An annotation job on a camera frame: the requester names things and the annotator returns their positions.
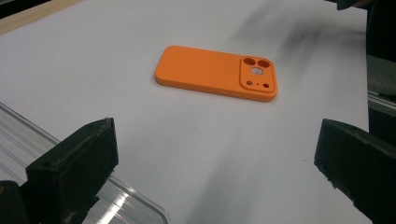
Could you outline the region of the metal floor rail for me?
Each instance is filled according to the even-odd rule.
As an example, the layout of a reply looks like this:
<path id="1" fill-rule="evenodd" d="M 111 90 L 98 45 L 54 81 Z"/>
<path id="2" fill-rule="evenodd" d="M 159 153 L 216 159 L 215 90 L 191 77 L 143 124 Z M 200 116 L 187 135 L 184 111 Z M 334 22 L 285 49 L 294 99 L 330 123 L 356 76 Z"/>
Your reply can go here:
<path id="1" fill-rule="evenodd" d="M 390 99 L 387 99 L 385 96 L 381 96 L 379 93 L 374 91 L 367 91 L 367 94 L 368 102 L 371 105 L 384 106 L 385 108 L 396 110 L 396 103 L 392 102 Z"/>

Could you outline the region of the clear plastic packaging tray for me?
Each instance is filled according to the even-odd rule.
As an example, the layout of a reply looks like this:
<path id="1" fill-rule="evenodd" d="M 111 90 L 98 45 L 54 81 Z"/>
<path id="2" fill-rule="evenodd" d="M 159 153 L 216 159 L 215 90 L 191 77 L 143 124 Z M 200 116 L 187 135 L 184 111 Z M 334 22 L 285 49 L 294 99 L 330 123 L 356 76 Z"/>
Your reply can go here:
<path id="1" fill-rule="evenodd" d="M 0 102 L 0 180 L 27 181 L 25 168 L 59 142 Z M 168 213 L 114 175 L 82 224 L 172 224 Z"/>

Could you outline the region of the wooden table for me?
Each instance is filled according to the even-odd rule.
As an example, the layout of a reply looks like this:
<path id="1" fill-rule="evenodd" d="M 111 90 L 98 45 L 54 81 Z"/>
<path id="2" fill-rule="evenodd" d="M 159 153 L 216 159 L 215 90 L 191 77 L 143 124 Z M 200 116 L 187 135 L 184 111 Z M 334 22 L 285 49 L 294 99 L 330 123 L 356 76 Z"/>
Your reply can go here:
<path id="1" fill-rule="evenodd" d="M 22 12 L 7 16 L 0 20 L 0 35 L 43 19 L 48 15 L 61 11 L 67 7 L 71 7 L 81 1 L 82 0 L 49 0 L 39 6 L 25 9 Z"/>

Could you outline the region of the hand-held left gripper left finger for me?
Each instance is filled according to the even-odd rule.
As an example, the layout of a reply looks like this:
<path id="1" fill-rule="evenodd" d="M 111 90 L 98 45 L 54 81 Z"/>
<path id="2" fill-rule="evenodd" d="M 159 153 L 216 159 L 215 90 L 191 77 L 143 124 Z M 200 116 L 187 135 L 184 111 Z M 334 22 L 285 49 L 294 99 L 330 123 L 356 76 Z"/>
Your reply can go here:
<path id="1" fill-rule="evenodd" d="M 84 125 L 26 168 L 33 224 L 81 224 L 119 164 L 114 119 Z"/>

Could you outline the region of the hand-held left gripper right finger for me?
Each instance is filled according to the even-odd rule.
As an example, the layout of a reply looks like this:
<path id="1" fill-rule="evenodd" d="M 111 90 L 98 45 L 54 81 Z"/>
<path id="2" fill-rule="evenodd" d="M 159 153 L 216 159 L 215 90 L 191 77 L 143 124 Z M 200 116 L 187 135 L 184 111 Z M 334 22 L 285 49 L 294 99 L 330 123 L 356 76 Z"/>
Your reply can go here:
<path id="1" fill-rule="evenodd" d="M 373 224 L 396 224 L 396 147 L 332 119 L 321 123 L 314 164 Z"/>

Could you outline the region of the white table board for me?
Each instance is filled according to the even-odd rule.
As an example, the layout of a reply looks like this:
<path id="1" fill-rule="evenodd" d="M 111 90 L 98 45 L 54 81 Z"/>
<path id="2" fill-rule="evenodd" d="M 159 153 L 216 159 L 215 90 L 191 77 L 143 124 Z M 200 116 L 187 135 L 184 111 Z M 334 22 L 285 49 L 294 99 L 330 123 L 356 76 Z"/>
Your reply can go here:
<path id="1" fill-rule="evenodd" d="M 116 176 L 174 224 L 371 224 L 314 164 L 323 119 L 368 125 L 365 30 L 325 0 L 82 0 L 0 26 L 0 102 L 60 139 L 113 118 Z M 171 45 L 272 61 L 275 100 L 157 84 Z"/>

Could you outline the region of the orange ball-like object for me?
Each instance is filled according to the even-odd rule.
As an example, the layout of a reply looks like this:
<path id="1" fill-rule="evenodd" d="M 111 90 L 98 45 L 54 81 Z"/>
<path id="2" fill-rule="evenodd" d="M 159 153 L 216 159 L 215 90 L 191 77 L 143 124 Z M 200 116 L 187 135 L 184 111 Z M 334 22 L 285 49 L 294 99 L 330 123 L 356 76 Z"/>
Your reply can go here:
<path id="1" fill-rule="evenodd" d="M 271 102 L 277 95 L 274 64 L 264 58 L 170 46 L 155 70 L 157 83 L 174 88 Z"/>

